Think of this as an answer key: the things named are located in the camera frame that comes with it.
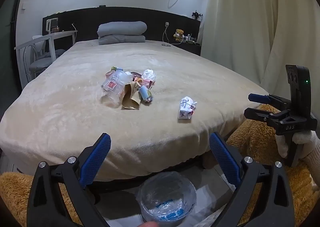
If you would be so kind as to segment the right hand white glove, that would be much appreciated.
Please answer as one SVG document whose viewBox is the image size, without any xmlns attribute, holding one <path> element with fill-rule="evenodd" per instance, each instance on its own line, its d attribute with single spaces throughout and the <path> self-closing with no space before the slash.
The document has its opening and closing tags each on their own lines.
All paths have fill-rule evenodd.
<svg viewBox="0 0 320 227">
<path fill-rule="evenodd" d="M 299 159 L 308 165 L 312 177 L 312 188 L 315 191 L 319 191 L 320 146 L 316 132 L 307 130 L 294 133 L 292 140 L 295 144 L 302 145 Z"/>
</svg>

